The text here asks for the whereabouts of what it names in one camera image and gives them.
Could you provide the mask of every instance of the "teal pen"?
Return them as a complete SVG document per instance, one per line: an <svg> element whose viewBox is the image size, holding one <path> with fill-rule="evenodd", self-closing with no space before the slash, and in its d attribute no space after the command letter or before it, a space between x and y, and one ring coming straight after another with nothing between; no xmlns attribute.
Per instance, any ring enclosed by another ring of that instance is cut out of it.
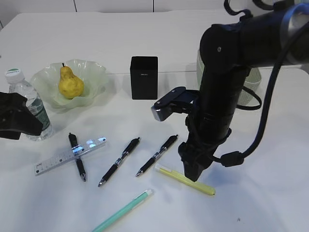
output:
<svg viewBox="0 0 309 232"><path fill-rule="evenodd" d="M139 204L143 203L149 196L153 195L154 191L152 189L145 190L136 198L134 198L129 204L120 209L117 213L113 214L107 220L98 225L92 232L102 232L112 224L114 224L117 220L122 218L131 210L135 209Z"/></svg>

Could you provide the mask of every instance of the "pear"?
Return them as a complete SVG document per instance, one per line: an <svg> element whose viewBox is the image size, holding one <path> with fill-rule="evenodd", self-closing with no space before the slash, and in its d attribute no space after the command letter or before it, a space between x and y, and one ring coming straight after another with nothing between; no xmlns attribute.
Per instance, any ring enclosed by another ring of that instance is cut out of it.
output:
<svg viewBox="0 0 309 232"><path fill-rule="evenodd" d="M84 91L83 81L74 75L72 69L62 63L60 68L59 92L67 99L80 96Z"/></svg>

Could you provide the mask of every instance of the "ruler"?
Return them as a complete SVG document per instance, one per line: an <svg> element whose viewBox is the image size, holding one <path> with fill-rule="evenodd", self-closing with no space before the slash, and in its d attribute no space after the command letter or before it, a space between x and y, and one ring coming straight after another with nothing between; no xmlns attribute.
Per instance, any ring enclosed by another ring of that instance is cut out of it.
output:
<svg viewBox="0 0 309 232"><path fill-rule="evenodd" d="M78 157L81 157L104 146L106 142L106 138L104 137L90 139L84 144L77 145L72 149L68 149L67 151L64 151L60 154L56 154L48 160L38 163L34 166L34 173L35 175L43 174L49 170L61 166L62 164L75 160Z"/></svg>

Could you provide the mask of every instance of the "black cable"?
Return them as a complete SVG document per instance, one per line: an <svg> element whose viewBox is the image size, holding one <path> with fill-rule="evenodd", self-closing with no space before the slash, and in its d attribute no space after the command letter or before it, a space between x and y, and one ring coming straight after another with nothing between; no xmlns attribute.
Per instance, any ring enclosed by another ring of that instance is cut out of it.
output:
<svg viewBox="0 0 309 232"><path fill-rule="evenodd" d="M309 31L309 23L305 24L301 29L299 29L288 41L286 46L283 48L283 50L280 52L274 67L272 69L270 79L268 82L266 94L265 94L265 99L264 99L264 105L263 105L263 110L261 114L261 120L260 120L260 125L256 134L256 137L253 141L253 143L250 145L250 147L241 154L242 158L248 157L251 153L254 152L254 150L259 146L266 127L267 123L267 117L269 113L269 108L270 108L270 102L271 102L271 97L273 94L273 90L276 84L276 80L280 71L280 68L282 66L282 63L288 54L290 48L296 43L296 41L299 39L301 35L304 34L304 32Z"/></svg>
<svg viewBox="0 0 309 232"><path fill-rule="evenodd" d="M268 5L266 3L263 3L262 0L253 0L253 3L260 9L265 11L273 11L274 7L272 5Z"/></svg>
<svg viewBox="0 0 309 232"><path fill-rule="evenodd" d="M242 11L234 11L234 10L232 10L232 8L230 6L230 0L224 0L223 6L224 6L224 9L226 10L226 12L229 15L235 16L235 15L238 15L240 13L244 13L245 14L245 18L253 17L253 15L251 14L251 11L248 10L248 9L244 9Z"/></svg>
<svg viewBox="0 0 309 232"><path fill-rule="evenodd" d="M242 89L245 92L249 93L251 96L253 96L259 102L259 104L255 105L255 106L237 105L237 108L240 109L240 110L258 110L258 109L260 109L262 107L261 98L252 89L249 89L245 86L243 86Z"/></svg>
<svg viewBox="0 0 309 232"><path fill-rule="evenodd" d="M77 12L75 0L73 0L73 2L74 2L75 12Z"/></svg>
<svg viewBox="0 0 309 232"><path fill-rule="evenodd" d="M203 151L203 152L201 152L201 155L204 154L204 153L206 153L206 155L207 155L207 157L208 157L209 159L211 159L212 161L215 161L215 162L220 163L221 161L220 161L219 158L217 158L217 157L215 157L215 156L212 156L212 155L209 155L208 152L204 149L204 145L203 145L203 143L202 143L202 141L201 141L201 139L200 139L200 137L199 137L199 135L198 135L197 128L195 127L195 124L194 124L193 112L190 112L190 113L188 114L188 116L189 116L189 122L190 122L190 124L191 124L191 127L190 127L190 128L192 129L192 132L193 132L195 141L197 141L199 147L200 147L200 148L202 149L202 151Z"/></svg>

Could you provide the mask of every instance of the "black cube speaker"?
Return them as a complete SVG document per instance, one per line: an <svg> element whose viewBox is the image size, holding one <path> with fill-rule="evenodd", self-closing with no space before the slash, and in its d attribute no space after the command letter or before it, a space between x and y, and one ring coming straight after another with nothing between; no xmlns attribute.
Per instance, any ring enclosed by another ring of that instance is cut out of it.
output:
<svg viewBox="0 0 309 232"><path fill-rule="evenodd" d="M158 57L132 57L130 73L132 99L158 98Z"/></svg>

